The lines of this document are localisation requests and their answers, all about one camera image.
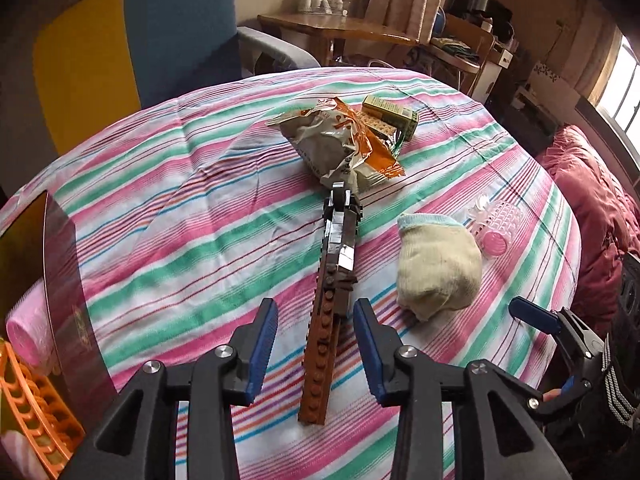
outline snack bag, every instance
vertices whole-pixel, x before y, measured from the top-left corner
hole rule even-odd
[[[286,112],[266,124],[279,127],[329,189],[344,181],[359,193],[404,175],[388,147],[337,97],[321,100],[311,110]]]
[[[402,142],[404,141],[402,131],[366,112],[359,111],[356,112],[356,115],[360,121],[363,122],[365,126],[368,126],[369,130],[382,141],[391,155],[398,158],[400,149],[402,148]]]

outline chair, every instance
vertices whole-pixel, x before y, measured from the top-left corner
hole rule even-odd
[[[469,23],[467,20],[457,18],[452,14],[447,14],[447,21],[444,27],[443,36],[452,36],[457,40],[466,43],[471,49],[476,51],[480,58],[479,70],[468,70],[465,72],[465,77],[460,83],[459,90],[467,95],[471,95],[476,80],[478,79],[478,73],[482,72],[484,64],[491,49],[494,47],[495,38],[494,35],[486,30],[477,27],[473,23]]]
[[[239,43],[285,69],[317,67],[285,41],[236,27],[234,0],[82,0],[38,35],[33,74],[59,155],[115,121],[241,78]]]
[[[426,52],[430,56],[428,75],[429,76],[432,75],[433,60],[437,59],[443,62],[444,64],[452,67],[453,70],[455,70],[456,75],[458,76],[456,90],[464,92],[466,94],[467,91],[462,89],[462,84],[463,82],[466,81],[467,76],[469,75],[475,76],[480,72],[480,65],[474,62],[471,62],[469,60],[462,59],[461,57],[452,56],[451,54],[449,54],[448,52],[445,52],[440,47],[434,44],[427,45]]]

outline metal screw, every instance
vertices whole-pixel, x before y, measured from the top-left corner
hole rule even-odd
[[[473,373],[475,375],[485,374],[486,373],[486,365],[484,363],[480,363],[480,364],[471,363],[471,373]]]
[[[221,359],[224,359],[225,357],[229,357],[233,352],[234,352],[234,348],[229,345],[216,346],[216,349],[214,350],[214,353]]]
[[[415,346],[402,345],[398,349],[398,354],[400,354],[400,356],[406,357],[406,358],[416,357],[418,355],[418,349]]]
[[[145,374],[155,374],[161,367],[160,361],[156,361],[155,359],[151,361],[147,361],[142,365],[142,371]]]

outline chair armrest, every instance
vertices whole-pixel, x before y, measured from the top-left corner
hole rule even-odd
[[[249,27],[238,27],[238,37],[250,47],[256,48],[268,56],[271,56],[285,70],[318,68],[320,66],[316,58],[306,50],[274,38],[260,30]]]

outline orange dish rack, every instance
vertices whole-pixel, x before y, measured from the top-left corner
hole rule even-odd
[[[49,380],[23,364],[8,342],[0,344],[0,386],[40,462],[51,478],[58,478],[84,429]]]

